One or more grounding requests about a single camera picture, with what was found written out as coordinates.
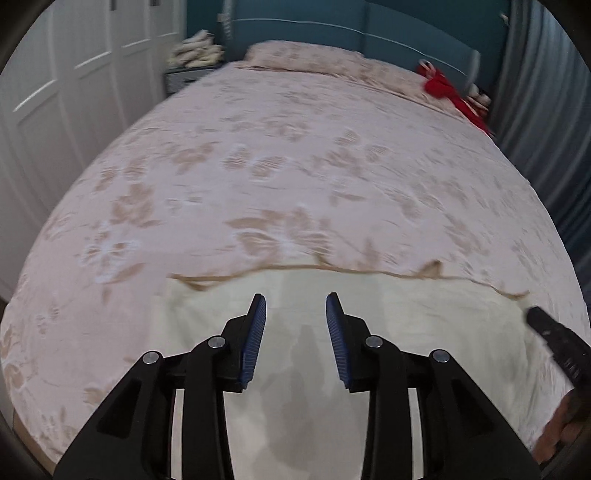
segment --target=gray curtain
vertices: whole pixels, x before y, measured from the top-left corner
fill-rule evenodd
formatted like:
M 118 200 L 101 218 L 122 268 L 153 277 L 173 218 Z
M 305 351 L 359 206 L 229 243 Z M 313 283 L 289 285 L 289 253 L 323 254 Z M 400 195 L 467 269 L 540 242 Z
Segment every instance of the gray curtain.
M 550 213 L 591 306 L 591 73 L 537 0 L 511 7 L 489 125 Z

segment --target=teal headboard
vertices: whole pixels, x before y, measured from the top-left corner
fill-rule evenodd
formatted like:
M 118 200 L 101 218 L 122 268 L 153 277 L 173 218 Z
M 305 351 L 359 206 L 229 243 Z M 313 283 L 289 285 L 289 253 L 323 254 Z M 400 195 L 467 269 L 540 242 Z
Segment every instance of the teal headboard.
M 250 45 L 291 40 L 355 50 L 415 70 L 426 59 L 464 92 L 476 80 L 480 54 L 438 28 L 366 0 L 225 0 L 229 60 Z
M 226 0 L 228 55 L 242 58 L 250 45 L 291 40 L 361 50 L 363 0 Z
M 433 63 L 465 92 L 476 81 L 480 54 L 434 26 L 382 5 L 369 4 L 363 54 L 407 70 Z

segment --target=hand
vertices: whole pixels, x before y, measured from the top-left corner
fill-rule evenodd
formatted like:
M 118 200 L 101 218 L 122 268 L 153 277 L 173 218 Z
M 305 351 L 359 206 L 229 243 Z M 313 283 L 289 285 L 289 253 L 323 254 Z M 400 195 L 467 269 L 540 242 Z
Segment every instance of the hand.
M 572 398 L 573 392 L 574 390 L 571 390 L 561 400 L 554 415 L 546 424 L 542 435 L 536 442 L 532 453 L 536 462 L 547 462 L 556 454 L 556 445 L 558 442 L 570 445 L 581 432 L 583 428 L 582 422 L 566 423 L 566 416 L 569 411 L 570 399 Z

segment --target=folded clothes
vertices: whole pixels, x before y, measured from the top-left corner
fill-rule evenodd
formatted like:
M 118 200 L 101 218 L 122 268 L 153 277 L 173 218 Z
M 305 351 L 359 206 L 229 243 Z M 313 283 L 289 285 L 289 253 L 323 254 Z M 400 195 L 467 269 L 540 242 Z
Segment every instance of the folded clothes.
M 213 44 L 213 38 L 207 37 L 203 40 L 194 41 L 191 43 L 180 43 L 173 48 L 173 53 L 184 53 L 187 51 L 195 50 L 197 48 L 206 48 Z
M 200 30 L 197 33 L 195 33 L 195 35 L 193 35 L 192 37 L 185 38 L 181 43 L 194 43 L 197 41 L 202 41 L 205 40 L 208 35 L 209 32 L 207 30 Z
M 213 43 L 213 36 L 207 30 L 183 40 L 174 46 L 168 58 L 170 68 L 203 67 L 214 65 L 223 58 L 223 47 Z

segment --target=cabinet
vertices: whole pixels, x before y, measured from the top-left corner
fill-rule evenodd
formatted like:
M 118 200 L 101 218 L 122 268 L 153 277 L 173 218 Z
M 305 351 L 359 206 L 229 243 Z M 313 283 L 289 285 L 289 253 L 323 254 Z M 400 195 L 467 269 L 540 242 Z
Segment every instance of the cabinet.
M 56 0 L 0 74 L 0 296 L 70 185 L 165 97 L 185 0 Z

